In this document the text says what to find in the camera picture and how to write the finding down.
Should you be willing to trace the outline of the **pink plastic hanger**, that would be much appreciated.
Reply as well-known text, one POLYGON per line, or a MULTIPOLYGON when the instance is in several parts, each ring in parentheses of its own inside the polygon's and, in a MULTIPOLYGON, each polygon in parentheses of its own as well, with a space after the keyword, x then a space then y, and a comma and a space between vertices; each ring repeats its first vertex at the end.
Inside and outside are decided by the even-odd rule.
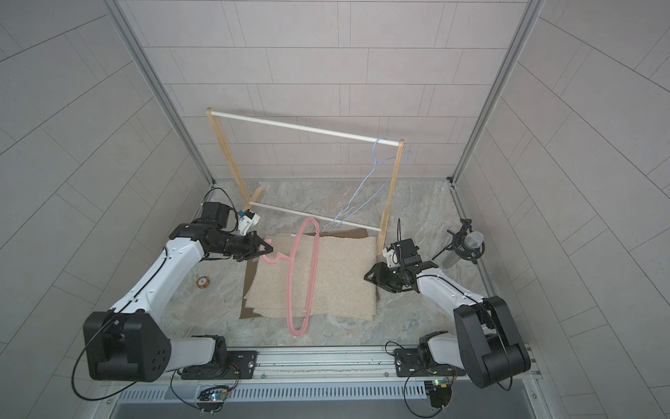
POLYGON ((291 333, 291 335, 295 337, 300 337, 305 334, 308 325, 309 325, 309 320, 310 316, 312 313, 312 304, 313 304, 313 296, 314 296, 314 291, 315 291, 315 284, 316 284, 316 276, 317 276, 317 270, 318 270, 318 259, 319 259, 319 241, 320 241, 320 228, 319 228, 319 223, 316 221, 315 218, 312 216, 308 216, 305 218, 303 221, 302 225, 300 226, 298 233, 296 234, 296 237, 293 241, 292 248, 291 248, 291 253, 289 255, 285 255, 281 252, 275 256, 275 258, 267 258, 267 256, 261 256, 261 260, 265 262, 267 265, 275 265, 279 263, 280 261, 285 261, 288 264, 287 268, 287 275, 286 275, 286 283, 285 283, 285 309, 286 309, 286 320, 287 320, 287 328, 288 331, 291 333), (315 236, 314 236, 314 241, 313 241, 313 246, 312 246, 312 265, 311 265, 311 270, 310 270, 310 277, 309 277, 309 282, 308 282, 308 287, 307 287, 307 295, 305 298, 305 316, 303 319, 303 323, 300 328, 295 328, 293 324, 293 310, 292 310, 292 277, 293 277, 293 270, 294 270, 294 265, 295 265, 295 259, 296 255, 298 252, 298 246, 301 238, 303 237, 303 234, 305 232, 305 228, 307 227, 308 223, 312 223, 314 228, 315 228, 315 236))

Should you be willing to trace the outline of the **beige scarf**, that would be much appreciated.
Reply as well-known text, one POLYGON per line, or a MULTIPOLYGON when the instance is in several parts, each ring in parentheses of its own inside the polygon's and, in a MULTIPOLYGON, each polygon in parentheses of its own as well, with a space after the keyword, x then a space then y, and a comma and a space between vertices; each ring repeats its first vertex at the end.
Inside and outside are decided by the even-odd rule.
MULTIPOLYGON (((290 236, 271 239, 274 253, 262 258, 251 287, 245 295, 246 307, 269 318, 285 318, 289 255, 294 242, 290 236)), ((314 237, 301 237, 291 276, 291 309, 294 317, 305 315, 312 271, 314 237)), ((377 312, 376 288, 364 275, 376 262, 376 238, 321 237, 312 296, 312 315, 326 314, 372 321, 377 312)))

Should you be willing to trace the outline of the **brown striped scarf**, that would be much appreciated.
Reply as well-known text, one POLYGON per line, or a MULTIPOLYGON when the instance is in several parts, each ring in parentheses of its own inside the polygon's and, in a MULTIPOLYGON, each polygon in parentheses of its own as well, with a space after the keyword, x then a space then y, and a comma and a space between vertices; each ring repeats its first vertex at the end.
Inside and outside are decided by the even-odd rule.
MULTIPOLYGON (((327 231, 322 233, 323 237, 339 237, 339 238, 365 238, 368 237, 366 230, 361 228, 356 228, 352 230, 342 230, 342 231, 327 231)), ((251 289, 254 278, 256 276, 256 271, 258 270, 259 259, 254 259, 247 262, 245 277, 244 277, 244 290, 242 298, 242 308, 240 312, 240 319, 251 319, 260 317, 260 314, 255 314, 252 308, 247 307, 246 303, 246 294, 251 289)))

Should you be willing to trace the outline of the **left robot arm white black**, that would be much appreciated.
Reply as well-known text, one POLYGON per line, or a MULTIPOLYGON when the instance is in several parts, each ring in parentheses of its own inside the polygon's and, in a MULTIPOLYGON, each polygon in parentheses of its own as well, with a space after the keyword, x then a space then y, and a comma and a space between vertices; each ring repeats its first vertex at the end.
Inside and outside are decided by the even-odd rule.
POLYGON ((200 218, 173 230, 162 256, 123 298, 106 312, 89 315, 83 334, 93 380, 153 382, 176 370, 187 380, 216 379, 231 373, 223 337, 171 340, 159 321, 191 269, 210 254, 244 262, 272 253, 270 243, 254 230, 226 229, 232 211, 226 204, 206 202, 200 218))

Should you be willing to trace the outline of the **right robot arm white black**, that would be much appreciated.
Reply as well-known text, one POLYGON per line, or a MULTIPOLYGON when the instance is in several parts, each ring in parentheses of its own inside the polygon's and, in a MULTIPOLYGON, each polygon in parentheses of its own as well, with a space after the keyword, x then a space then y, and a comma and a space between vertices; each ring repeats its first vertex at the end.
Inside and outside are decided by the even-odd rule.
POLYGON ((483 297, 457 284, 436 263, 422 260, 411 239, 391 244, 384 258, 364 275, 365 281, 389 293, 419 293, 455 323, 454 336, 435 332, 420 338, 415 350, 420 368, 459 368, 480 389, 530 370, 530 356, 502 298, 483 297))

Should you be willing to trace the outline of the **wooden clothes rack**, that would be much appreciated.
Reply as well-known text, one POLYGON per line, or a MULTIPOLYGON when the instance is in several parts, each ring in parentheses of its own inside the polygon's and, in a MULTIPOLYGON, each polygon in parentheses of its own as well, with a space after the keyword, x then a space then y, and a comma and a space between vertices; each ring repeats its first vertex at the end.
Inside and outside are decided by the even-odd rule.
POLYGON ((401 163, 401 157, 403 156, 404 152, 404 141, 392 141, 388 140, 386 138, 375 138, 375 137, 370 137, 370 136, 364 136, 364 135, 359 135, 359 134, 349 134, 349 133, 344 133, 344 132, 338 132, 338 131, 333 131, 333 130, 327 130, 327 129, 322 129, 322 128, 316 128, 316 127, 308 127, 308 126, 302 126, 302 125, 297 125, 297 124, 291 124, 291 123, 286 123, 286 122, 277 122, 276 120, 266 120, 266 119, 261 119, 261 118, 256 118, 256 117, 249 117, 249 116, 243 116, 243 115, 234 115, 233 113, 223 113, 214 110, 213 108, 208 108, 206 110, 206 115, 209 120, 209 123, 211 127, 214 130, 216 139, 219 143, 219 146, 221 150, 223 151, 223 155, 226 159, 226 162, 228 163, 229 170, 233 176, 233 179, 238 187, 238 189, 241 192, 241 195, 244 199, 245 202, 245 208, 246 209, 251 209, 254 207, 258 208, 263 208, 271 211, 278 211, 284 214, 290 214, 294 216, 305 216, 306 218, 314 218, 315 220, 318 221, 326 221, 330 222, 332 226, 337 227, 340 225, 346 225, 346 226, 352 226, 355 228, 360 228, 360 229, 365 229, 368 231, 373 231, 377 232, 378 236, 376 239, 376 254, 380 256, 384 249, 386 248, 386 238, 387 238, 387 228, 388 228, 388 222, 390 218, 390 209, 391 205, 394 199, 394 192, 395 192, 395 186, 397 183, 398 179, 398 173, 400 170, 400 167, 402 165, 401 163), (360 192, 362 186, 365 184, 366 180, 374 173, 375 169, 380 167, 382 162, 380 162, 377 158, 376 155, 376 146, 379 144, 386 145, 389 147, 396 147, 396 156, 394 157, 394 169, 392 172, 392 176, 388 181, 386 181, 379 189, 378 191, 373 194, 364 204, 362 204, 359 209, 356 209, 356 211, 353 212, 355 214, 359 210, 363 209, 367 204, 371 202, 371 200, 376 197, 382 190, 383 188, 389 184, 389 189, 387 193, 387 203, 385 206, 384 211, 382 211, 382 216, 380 220, 380 226, 379 227, 373 227, 372 225, 362 225, 361 223, 354 223, 350 222, 348 218, 340 218, 340 216, 344 213, 344 211, 340 211, 338 213, 338 216, 336 218, 328 218, 327 216, 319 216, 317 214, 312 214, 304 211, 296 211, 295 209, 288 209, 288 208, 283 208, 271 204, 262 204, 258 202, 258 199, 260 199, 261 195, 263 195, 263 192, 265 192, 265 189, 263 187, 258 187, 252 194, 249 193, 249 190, 246 186, 246 183, 244 181, 244 178, 240 172, 240 169, 237 165, 237 162, 235 160, 233 151, 230 147, 230 142, 224 133, 223 126, 220 122, 221 118, 225 118, 228 120, 238 120, 239 122, 248 122, 248 123, 253 123, 253 124, 259 124, 259 125, 264 125, 264 126, 270 126, 270 127, 279 127, 282 129, 289 129, 289 130, 295 130, 295 131, 300 131, 300 132, 306 132, 306 133, 314 133, 314 134, 322 134, 326 136, 331 136, 331 137, 336 137, 340 139, 347 139, 347 140, 353 140, 353 141, 363 141, 363 142, 369 142, 372 143, 372 154, 373 154, 373 169, 371 172, 364 178, 364 180, 361 182, 359 185, 359 188, 354 192, 352 195, 352 198, 350 199, 349 203, 347 204, 347 209, 350 208, 353 200, 355 197, 357 197, 358 193, 360 192))

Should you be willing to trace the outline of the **gold chess piece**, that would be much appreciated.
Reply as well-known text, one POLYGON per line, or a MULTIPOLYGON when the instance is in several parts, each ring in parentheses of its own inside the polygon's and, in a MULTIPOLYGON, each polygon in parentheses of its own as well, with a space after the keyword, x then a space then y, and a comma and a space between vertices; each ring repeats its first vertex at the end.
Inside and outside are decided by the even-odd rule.
POLYGON ((196 286, 200 289, 205 289, 209 286, 210 279, 207 276, 202 276, 196 281, 196 286))

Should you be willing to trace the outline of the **right circuit board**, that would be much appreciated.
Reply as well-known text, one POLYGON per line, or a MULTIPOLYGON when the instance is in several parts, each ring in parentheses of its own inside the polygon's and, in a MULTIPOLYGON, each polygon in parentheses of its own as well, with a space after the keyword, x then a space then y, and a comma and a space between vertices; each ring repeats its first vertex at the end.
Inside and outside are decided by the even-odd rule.
POLYGON ((432 409, 443 410, 448 407, 453 397, 453 389, 450 383, 445 381, 425 381, 424 387, 432 409))

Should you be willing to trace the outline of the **circuit board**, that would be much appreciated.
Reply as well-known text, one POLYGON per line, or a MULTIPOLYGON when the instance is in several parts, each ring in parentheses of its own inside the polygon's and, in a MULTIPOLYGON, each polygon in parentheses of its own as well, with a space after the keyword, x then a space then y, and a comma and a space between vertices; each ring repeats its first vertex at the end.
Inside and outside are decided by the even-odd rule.
POLYGON ((214 415, 223 408, 234 389, 233 386, 229 385, 217 385, 204 389, 197 396, 195 405, 203 414, 214 415))
POLYGON ((443 410, 448 407, 453 397, 453 389, 450 383, 445 381, 425 381, 424 387, 432 409, 443 410))

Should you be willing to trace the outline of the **left circuit board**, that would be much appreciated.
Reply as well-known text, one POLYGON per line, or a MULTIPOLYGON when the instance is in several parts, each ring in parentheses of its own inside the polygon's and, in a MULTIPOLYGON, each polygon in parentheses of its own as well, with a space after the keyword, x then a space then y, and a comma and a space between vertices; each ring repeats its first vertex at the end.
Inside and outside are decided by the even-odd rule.
POLYGON ((217 385, 204 389, 197 396, 195 405, 203 414, 214 415, 223 408, 234 389, 233 386, 229 385, 217 385))

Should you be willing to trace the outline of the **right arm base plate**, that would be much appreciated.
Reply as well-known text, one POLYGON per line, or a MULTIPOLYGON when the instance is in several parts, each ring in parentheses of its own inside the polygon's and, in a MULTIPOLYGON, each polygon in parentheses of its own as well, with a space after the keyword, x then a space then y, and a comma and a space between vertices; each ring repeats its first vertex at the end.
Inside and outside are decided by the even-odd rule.
POLYGON ((396 348, 393 352, 396 375, 398 377, 434 376, 457 377, 466 376, 466 372, 448 364, 438 364, 430 354, 423 354, 417 348, 396 348))

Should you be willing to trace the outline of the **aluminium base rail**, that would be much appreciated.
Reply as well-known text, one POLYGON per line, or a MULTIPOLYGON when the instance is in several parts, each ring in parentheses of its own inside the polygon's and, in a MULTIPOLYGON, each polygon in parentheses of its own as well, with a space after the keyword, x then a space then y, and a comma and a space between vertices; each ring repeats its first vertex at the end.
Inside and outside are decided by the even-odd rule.
POLYGON ((210 362, 227 351, 257 351, 253 378, 344 379, 347 376, 396 375, 393 352, 385 348, 274 348, 228 350, 221 336, 196 336, 181 340, 162 337, 148 340, 104 339, 85 350, 92 379, 115 382, 154 382, 167 372, 210 362))

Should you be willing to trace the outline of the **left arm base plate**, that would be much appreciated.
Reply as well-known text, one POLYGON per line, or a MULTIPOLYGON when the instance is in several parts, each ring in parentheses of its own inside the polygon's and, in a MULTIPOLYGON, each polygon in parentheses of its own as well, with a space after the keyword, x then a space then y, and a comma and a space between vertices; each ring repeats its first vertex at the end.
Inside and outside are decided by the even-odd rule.
POLYGON ((183 380, 250 380, 257 357, 257 351, 227 351, 215 354, 206 364, 183 368, 178 375, 183 380))

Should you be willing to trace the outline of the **left aluminium corner post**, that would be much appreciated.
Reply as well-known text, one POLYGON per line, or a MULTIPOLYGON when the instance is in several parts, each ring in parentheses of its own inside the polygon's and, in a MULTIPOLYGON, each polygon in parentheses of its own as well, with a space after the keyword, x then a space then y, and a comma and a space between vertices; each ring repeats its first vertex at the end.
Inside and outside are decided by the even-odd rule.
POLYGON ((112 0, 101 0, 101 5, 105 10, 106 15, 110 18, 115 31, 120 36, 122 43, 125 45, 131 58, 138 67, 143 80, 145 80, 151 92, 154 94, 160 109, 166 116, 172 129, 174 129, 174 132, 176 132, 178 138, 181 140, 190 156, 194 159, 195 165, 205 177, 208 184, 214 185, 216 183, 215 178, 211 175, 206 162, 195 146, 193 138, 189 134, 188 129, 186 129, 181 116, 178 115, 176 106, 169 98, 168 91, 159 80, 158 74, 151 65, 141 43, 134 34, 125 13, 120 8, 120 3, 112 0))

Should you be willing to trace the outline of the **aluminium corner post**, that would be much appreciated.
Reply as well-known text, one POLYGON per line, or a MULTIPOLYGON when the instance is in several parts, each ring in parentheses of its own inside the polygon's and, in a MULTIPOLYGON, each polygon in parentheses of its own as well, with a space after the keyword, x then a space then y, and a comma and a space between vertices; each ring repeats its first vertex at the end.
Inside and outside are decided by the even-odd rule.
POLYGON ((110 18, 115 31, 120 36, 122 43, 125 45, 131 58, 138 67, 143 80, 145 80, 151 92, 154 94, 160 109, 166 116, 172 129, 174 129, 174 132, 176 132, 178 138, 181 140, 190 156, 194 159, 195 165, 205 177, 208 184, 214 185, 216 183, 215 178, 211 175, 206 162, 195 146, 193 138, 189 134, 188 129, 186 129, 181 116, 178 115, 176 106, 169 98, 168 91, 159 80, 158 74, 151 65, 141 43, 134 34, 125 13, 120 8, 120 3, 112 0, 101 0, 101 5, 105 10, 106 15, 110 18))
POLYGON ((456 166, 453 176, 450 178, 450 183, 453 188, 457 186, 464 175, 465 169, 467 168, 469 160, 475 151, 476 145, 483 135, 486 124, 495 109, 497 101, 502 95, 505 84, 511 76, 514 66, 516 62, 518 62, 520 54, 523 50, 524 44, 530 36, 532 28, 538 19, 543 4, 544 1, 531 0, 524 9, 522 18, 518 27, 516 28, 514 36, 511 40, 511 44, 509 45, 509 48, 504 55, 504 60, 502 61, 502 64, 497 72, 494 83, 492 84, 483 108, 476 119, 476 124, 474 125, 471 135, 469 136, 469 140, 466 143, 462 157, 456 166))

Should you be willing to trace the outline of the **right aluminium corner post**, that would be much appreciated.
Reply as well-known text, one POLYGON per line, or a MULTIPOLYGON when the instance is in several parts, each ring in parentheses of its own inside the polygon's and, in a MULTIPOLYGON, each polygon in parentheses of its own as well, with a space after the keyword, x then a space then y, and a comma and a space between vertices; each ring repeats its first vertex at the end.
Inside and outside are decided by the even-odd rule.
POLYGON ((520 54, 523 50, 524 44, 530 36, 532 28, 538 19, 543 4, 544 1, 531 0, 524 9, 522 18, 518 27, 516 28, 514 36, 511 40, 511 44, 509 45, 509 48, 504 55, 504 60, 502 61, 502 64, 497 72, 494 83, 492 84, 483 108, 476 119, 476 124, 474 125, 471 135, 469 136, 469 140, 466 143, 462 157, 456 166, 453 176, 450 178, 450 183, 453 188, 457 186, 464 175, 465 169, 467 168, 469 160, 475 151, 476 145, 483 135, 486 124, 495 109, 497 101, 502 95, 505 84, 511 76, 514 66, 516 62, 518 62, 520 54))

